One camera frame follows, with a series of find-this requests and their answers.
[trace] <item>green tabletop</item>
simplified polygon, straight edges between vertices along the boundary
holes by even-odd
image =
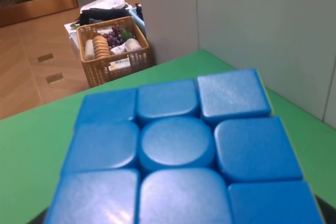
[[[50,204],[84,95],[232,69],[200,50],[1,120],[0,223],[27,223]],[[306,180],[315,194],[336,207],[336,130],[272,91],[269,97],[291,136]]]

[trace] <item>stack of cookies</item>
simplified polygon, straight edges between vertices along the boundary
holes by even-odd
[[[109,44],[103,36],[95,36],[93,39],[93,50],[96,59],[110,56]]]

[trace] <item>wooden floor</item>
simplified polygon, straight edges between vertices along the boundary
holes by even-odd
[[[0,119],[89,88],[63,26],[78,16],[72,9],[0,28]],[[58,73],[63,79],[48,84]]]

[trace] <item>blue cube face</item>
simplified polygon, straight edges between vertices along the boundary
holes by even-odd
[[[135,121],[136,89],[89,94],[83,99],[75,129],[84,123]]]
[[[224,180],[207,168],[168,169],[141,185],[139,224],[231,224]]]
[[[225,119],[267,116],[272,109],[255,69],[197,78],[203,120],[212,126]]]
[[[236,224],[323,224],[303,181],[232,184],[229,195]]]
[[[257,71],[197,83],[86,96],[45,224],[323,223]]]
[[[233,119],[215,129],[218,166],[228,182],[302,179],[279,117]]]
[[[139,173],[118,169],[69,174],[58,185],[45,224],[136,224]]]
[[[199,101],[194,80],[172,81],[139,87],[139,123],[175,115],[199,117]]]
[[[82,124],[73,136],[62,174],[138,165],[139,128],[130,121]]]
[[[212,132],[197,118],[175,116],[157,120],[143,129],[140,141],[140,163],[145,173],[214,163]]]

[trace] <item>rubik's cube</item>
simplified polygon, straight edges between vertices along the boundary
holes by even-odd
[[[320,224],[254,69],[87,95],[45,224]]]

